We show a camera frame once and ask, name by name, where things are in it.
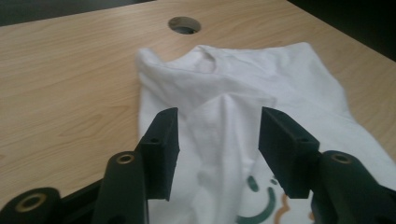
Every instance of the white t-shirt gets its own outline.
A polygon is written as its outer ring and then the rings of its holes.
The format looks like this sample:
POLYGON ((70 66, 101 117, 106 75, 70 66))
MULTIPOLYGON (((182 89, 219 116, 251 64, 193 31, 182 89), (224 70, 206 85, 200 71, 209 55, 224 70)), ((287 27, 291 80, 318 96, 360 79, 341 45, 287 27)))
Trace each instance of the white t-shirt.
POLYGON ((311 200, 288 199, 258 150, 262 106, 290 115, 320 151, 349 153, 381 185, 396 188, 395 163, 352 118, 343 88, 306 43, 197 46, 170 63, 141 49, 136 64, 140 134, 161 110, 179 109, 171 199, 149 201, 151 224, 313 223, 311 200))

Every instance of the wooden table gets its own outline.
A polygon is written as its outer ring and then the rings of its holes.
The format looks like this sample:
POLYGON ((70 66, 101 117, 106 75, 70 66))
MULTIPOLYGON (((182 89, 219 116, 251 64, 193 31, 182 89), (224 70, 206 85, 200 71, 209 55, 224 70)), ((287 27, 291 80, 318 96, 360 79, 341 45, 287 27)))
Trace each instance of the wooden table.
POLYGON ((33 188, 67 195, 138 140, 134 56, 174 60, 199 44, 262 49, 308 42, 350 109, 396 160, 396 63, 284 0, 159 0, 0 28, 0 206, 33 188), (176 16, 202 24, 168 28, 176 16))

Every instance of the cloth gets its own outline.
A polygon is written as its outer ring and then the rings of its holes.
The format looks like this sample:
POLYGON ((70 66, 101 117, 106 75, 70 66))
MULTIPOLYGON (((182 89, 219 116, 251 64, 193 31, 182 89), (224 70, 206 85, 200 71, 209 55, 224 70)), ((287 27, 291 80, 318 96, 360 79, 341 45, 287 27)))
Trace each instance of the cloth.
POLYGON ((313 223, 311 200, 286 198, 258 150, 262 106, 297 120, 321 152, 349 153, 380 184, 396 188, 395 163, 352 118, 343 88, 306 43, 197 46, 169 63, 141 49, 136 64, 140 134, 159 111, 179 109, 171 199, 149 201, 152 224, 313 223))

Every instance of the black plastic part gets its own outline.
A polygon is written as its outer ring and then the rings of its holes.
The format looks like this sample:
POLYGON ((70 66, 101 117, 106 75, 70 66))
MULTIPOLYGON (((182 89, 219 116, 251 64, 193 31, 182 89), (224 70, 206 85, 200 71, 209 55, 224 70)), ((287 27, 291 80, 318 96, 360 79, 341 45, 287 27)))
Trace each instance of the black plastic part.
POLYGON ((177 108, 157 114, 135 151, 143 156, 148 199, 169 201, 177 165, 177 108))
POLYGON ((382 190, 384 190, 389 195, 389 197, 393 200, 393 203, 396 204, 396 191, 393 189, 388 189, 386 187, 382 187, 382 190))
POLYGON ((338 224, 396 223, 396 204, 358 159, 343 152, 326 151, 318 169, 338 224))
POLYGON ((91 223, 101 183, 102 180, 98 180, 62 198, 65 213, 63 224, 91 223))
POLYGON ((15 197, 0 212, 4 224, 61 223, 62 203, 58 190, 32 189, 15 197))
POLYGON ((337 223, 337 214, 329 198, 323 199, 323 195, 314 194, 311 202, 312 213, 314 214, 315 224, 334 224, 337 223))
POLYGON ((143 160, 139 152, 121 152, 107 164, 93 211, 94 224, 149 223, 143 160))
POLYGON ((307 198, 319 141, 287 114, 262 108, 259 151, 290 198, 307 198))

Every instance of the dark floor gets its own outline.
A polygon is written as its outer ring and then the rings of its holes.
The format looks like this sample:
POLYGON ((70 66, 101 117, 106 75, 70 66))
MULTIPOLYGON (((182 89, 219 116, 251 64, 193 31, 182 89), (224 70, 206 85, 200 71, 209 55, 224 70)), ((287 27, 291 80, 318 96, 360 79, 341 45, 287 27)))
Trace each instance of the dark floor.
POLYGON ((396 1, 289 1, 396 62, 396 1))
POLYGON ((0 26, 149 1, 152 0, 0 0, 0 26))
MULTIPOLYGON (((0 0, 0 26, 151 0, 0 0)), ((395 0, 289 0, 396 62, 395 0)))

